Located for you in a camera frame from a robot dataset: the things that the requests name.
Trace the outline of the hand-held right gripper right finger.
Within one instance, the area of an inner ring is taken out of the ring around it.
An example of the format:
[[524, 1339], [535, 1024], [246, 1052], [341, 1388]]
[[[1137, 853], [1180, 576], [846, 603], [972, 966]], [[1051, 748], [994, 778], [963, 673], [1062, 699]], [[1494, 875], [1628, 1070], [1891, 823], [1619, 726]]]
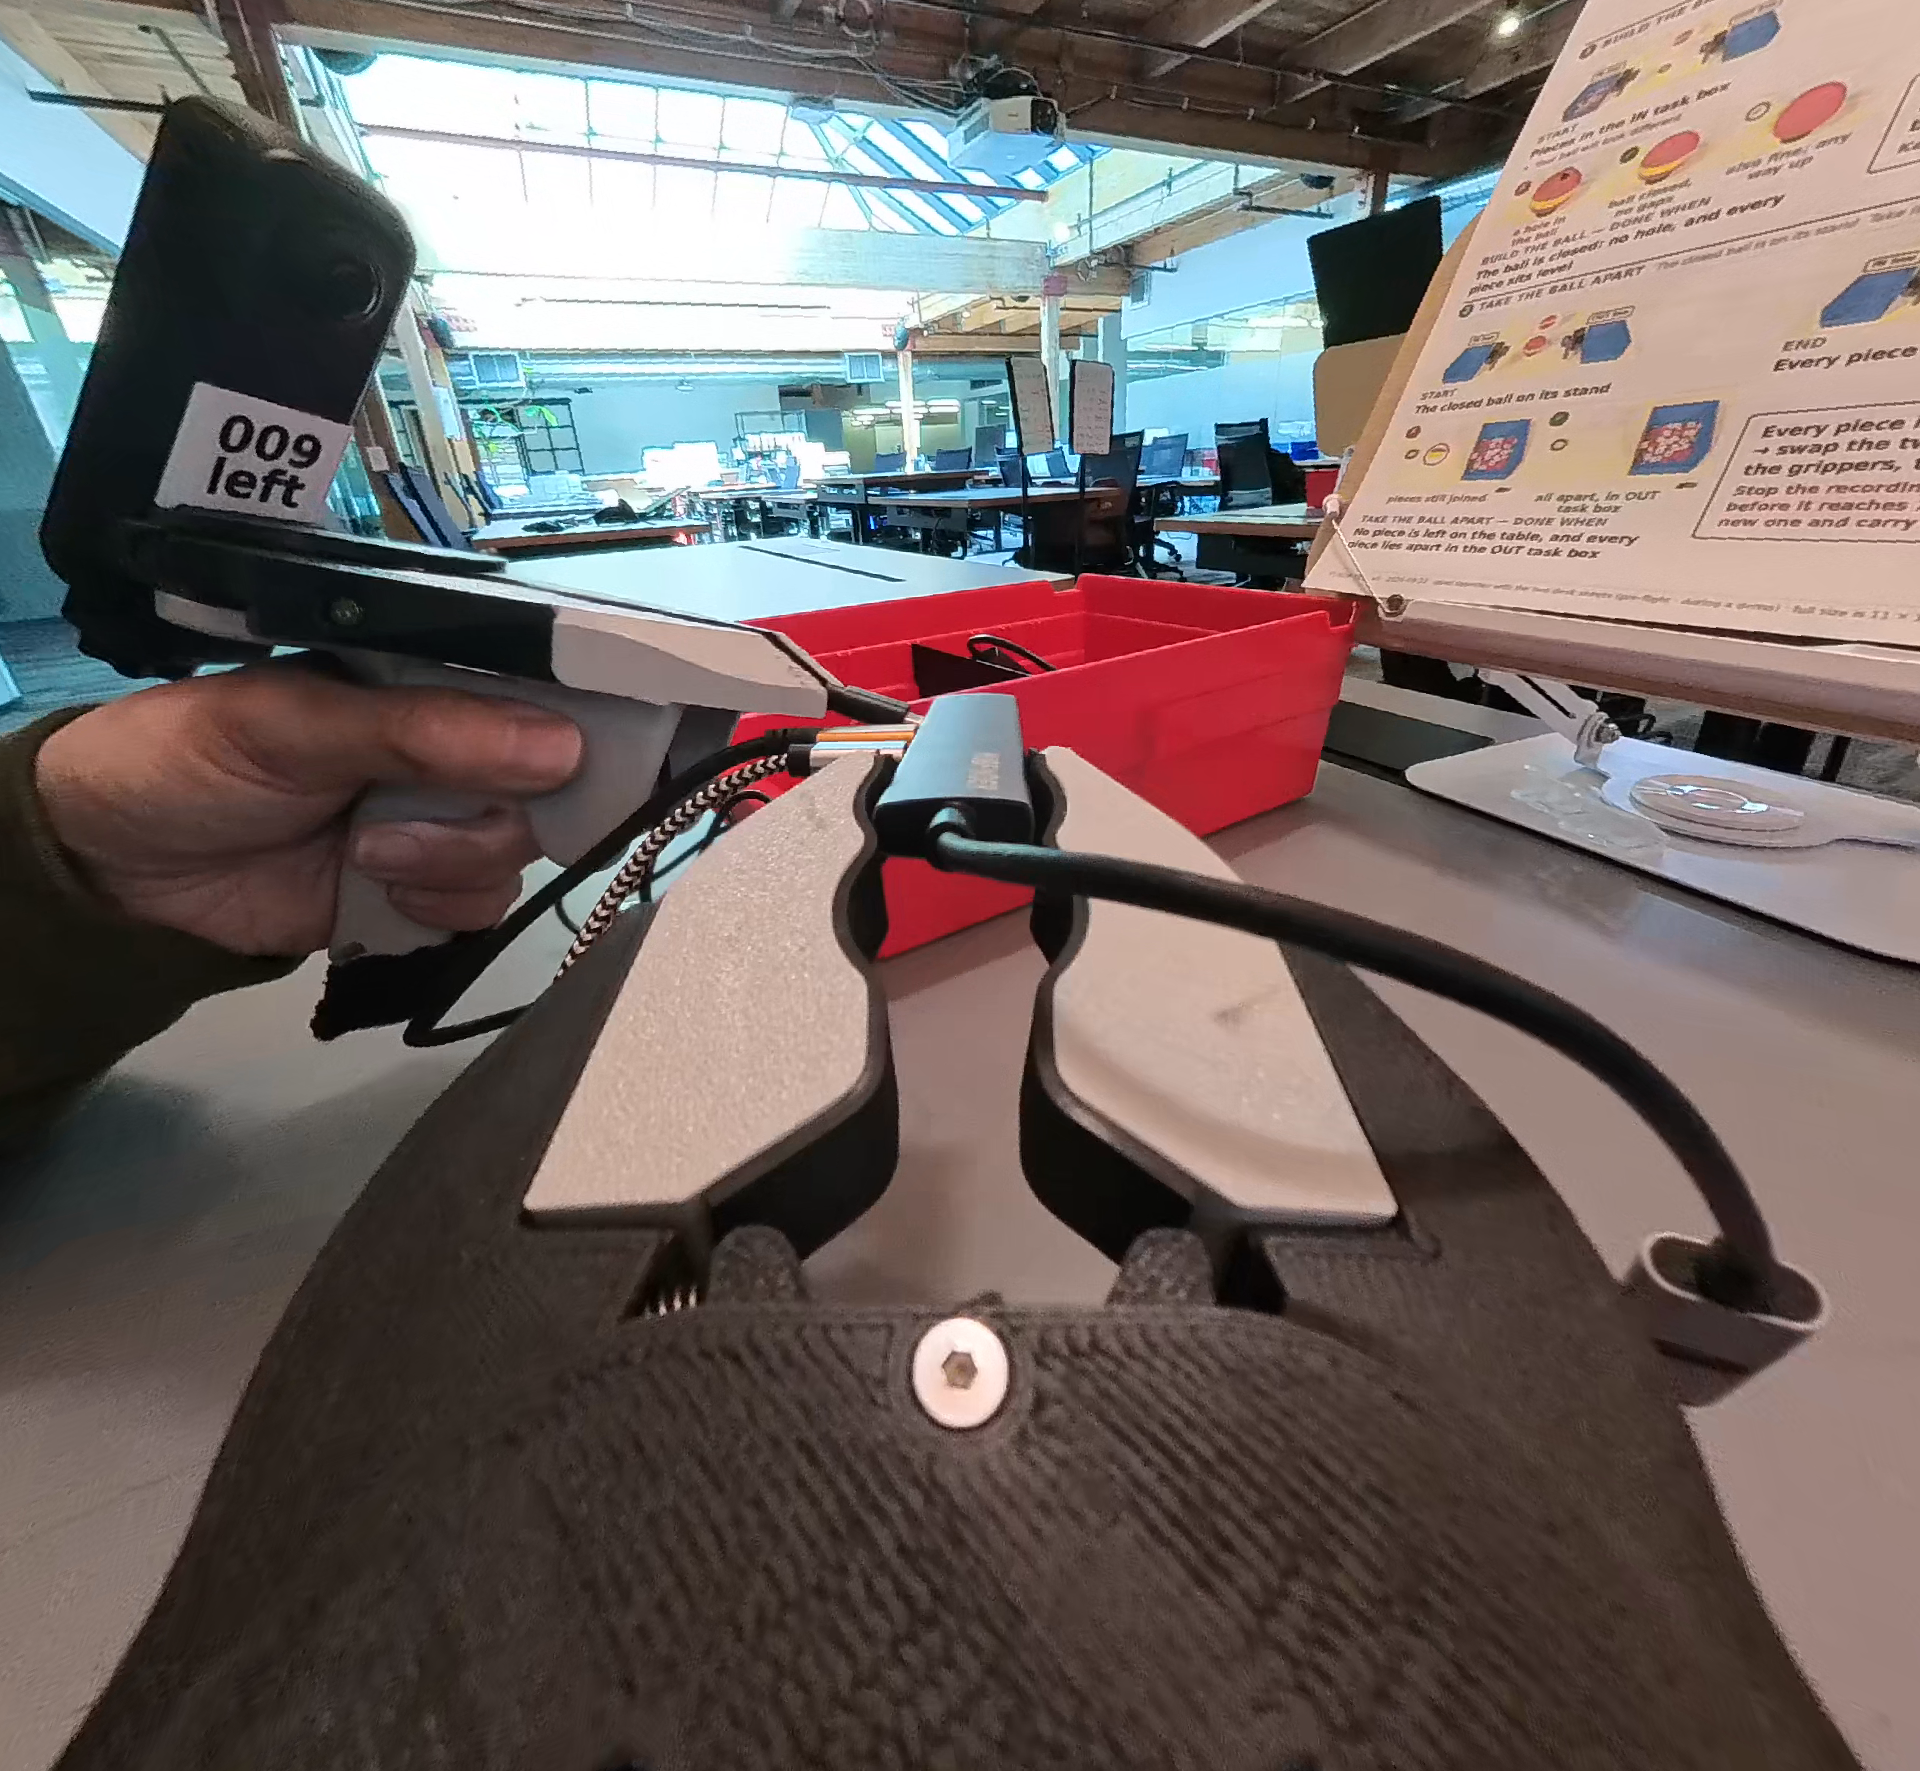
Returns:
[[1192, 1231], [1232, 1269], [1261, 1231], [1371, 1234], [1399, 1205], [1278, 942], [1041, 889], [1023, 1177], [1119, 1262]]

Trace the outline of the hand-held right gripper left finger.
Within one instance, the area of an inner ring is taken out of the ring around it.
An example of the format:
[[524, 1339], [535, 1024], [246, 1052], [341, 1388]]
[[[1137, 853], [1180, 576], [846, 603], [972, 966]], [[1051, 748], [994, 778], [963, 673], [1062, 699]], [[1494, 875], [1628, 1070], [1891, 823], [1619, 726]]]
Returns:
[[538, 1228], [654, 1228], [808, 1258], [901, 1162], [876, 750], [746, 818], [659, 901], [523, 1199]]

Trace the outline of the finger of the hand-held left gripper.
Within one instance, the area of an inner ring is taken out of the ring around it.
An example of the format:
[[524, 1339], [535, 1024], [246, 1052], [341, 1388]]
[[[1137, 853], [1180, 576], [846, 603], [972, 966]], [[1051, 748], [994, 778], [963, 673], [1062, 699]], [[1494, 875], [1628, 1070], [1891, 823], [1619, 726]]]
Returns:
[[551, 677], [646, 703], [798, 722], [909, 722], [911, 707], [834, 679], [786, 634], [659, 608], [554, 597]]

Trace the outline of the red plastic bin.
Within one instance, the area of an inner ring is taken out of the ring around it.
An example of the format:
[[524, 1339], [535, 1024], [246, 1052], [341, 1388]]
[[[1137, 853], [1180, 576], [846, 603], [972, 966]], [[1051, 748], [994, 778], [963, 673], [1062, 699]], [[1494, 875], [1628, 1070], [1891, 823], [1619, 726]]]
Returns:
[[1032, 750], [1065, 748], [1196, 836], [1302, 800], [1356, 646], [1357, 603], [1299, 591], [1083, 577], [849, 608], [756, 608], [836, 679], [913, 708], [909, 646], [1005, 639], [1045, 669], [992, 690]]

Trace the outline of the grey usb hub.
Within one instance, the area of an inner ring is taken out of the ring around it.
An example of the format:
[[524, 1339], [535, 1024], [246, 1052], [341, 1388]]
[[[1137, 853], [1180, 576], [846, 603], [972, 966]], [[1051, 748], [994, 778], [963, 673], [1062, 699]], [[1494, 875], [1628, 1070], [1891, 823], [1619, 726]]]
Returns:
[[872, 811], [881, 851], [920, 862], [946, 835], [1030, 845], [1036, 818], [1020, 703], [1000, 690], [931, 699]]

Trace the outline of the person's left hand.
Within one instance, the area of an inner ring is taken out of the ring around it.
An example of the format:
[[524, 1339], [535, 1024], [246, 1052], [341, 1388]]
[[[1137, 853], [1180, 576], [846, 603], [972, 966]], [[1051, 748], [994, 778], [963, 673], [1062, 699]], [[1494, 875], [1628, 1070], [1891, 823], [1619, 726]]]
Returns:
[[280, 660], [88, 710], [39, 746], [51, 835], [124, 916], [254, 956], [331, 940], [346, 870], [403, 918], [499, 922], [538, 857], [528, 800], [584, 760], [572, 721]]

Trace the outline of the long office desk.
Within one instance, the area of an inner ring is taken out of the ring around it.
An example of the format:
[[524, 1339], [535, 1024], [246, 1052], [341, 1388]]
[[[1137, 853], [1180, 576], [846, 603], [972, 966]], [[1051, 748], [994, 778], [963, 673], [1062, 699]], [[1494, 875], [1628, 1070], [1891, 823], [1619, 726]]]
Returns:
[[856, 544], [1002, 556], [1042, 574], [1127, 574], [1155, 522], [1180, 515], [1183, 487], [820, 487], [812, 502], [820, 529], [843, 517]]

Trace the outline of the instruction sheet on stand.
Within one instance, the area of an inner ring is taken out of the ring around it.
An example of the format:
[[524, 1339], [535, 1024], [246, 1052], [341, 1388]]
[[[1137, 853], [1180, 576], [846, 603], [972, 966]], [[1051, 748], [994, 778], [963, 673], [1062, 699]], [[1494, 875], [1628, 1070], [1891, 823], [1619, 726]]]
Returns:
[[1516, 714], [1495, 710], [1476, 748], [1409, 764], [1415, 790], [1812, 939], [1918, 966], [1917, 800], [1628, 739], [1568, 679], [1597, 679], [1620, 661], [1634, 679], [1653, 665], [1732, 679], [1738, 650], [1771, 656], [1800, 679], [1815, 649], [1710, 640], [1697, 660], [1683, 632], [1402, 597], [1368, 600], [1360, 634], [1381, 652], [1548, 660], [1548, 676], [1476, 665], [1541, 735], [1524, 737]]

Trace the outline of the ceiling projector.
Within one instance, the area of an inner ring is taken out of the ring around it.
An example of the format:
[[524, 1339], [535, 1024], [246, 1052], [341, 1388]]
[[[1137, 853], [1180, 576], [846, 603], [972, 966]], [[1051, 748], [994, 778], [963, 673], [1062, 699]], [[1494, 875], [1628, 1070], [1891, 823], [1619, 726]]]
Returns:
[[1036, 169], [1065, 142], [1062, 105], [1017, 64], [976, 70], [962, 92], [944, 144], [953, 173], [1013, 177]]

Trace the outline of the black monitor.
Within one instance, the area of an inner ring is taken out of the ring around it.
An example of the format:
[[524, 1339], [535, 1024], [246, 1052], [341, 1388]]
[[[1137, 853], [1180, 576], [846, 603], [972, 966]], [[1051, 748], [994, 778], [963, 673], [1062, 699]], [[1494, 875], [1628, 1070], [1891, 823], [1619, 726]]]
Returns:
[[1444, 255], [1444, 206], [1422, 198], [1337, 224], [1306, 242], [1325, 349], [1397, 338]]

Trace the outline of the printed instruction sheet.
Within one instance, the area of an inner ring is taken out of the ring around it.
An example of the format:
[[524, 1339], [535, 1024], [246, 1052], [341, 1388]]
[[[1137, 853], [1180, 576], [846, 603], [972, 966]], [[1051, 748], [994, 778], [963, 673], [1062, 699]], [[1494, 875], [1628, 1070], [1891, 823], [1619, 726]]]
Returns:
[[1323, 591], [1917, 649], [1918, 0], [1588, 0]]

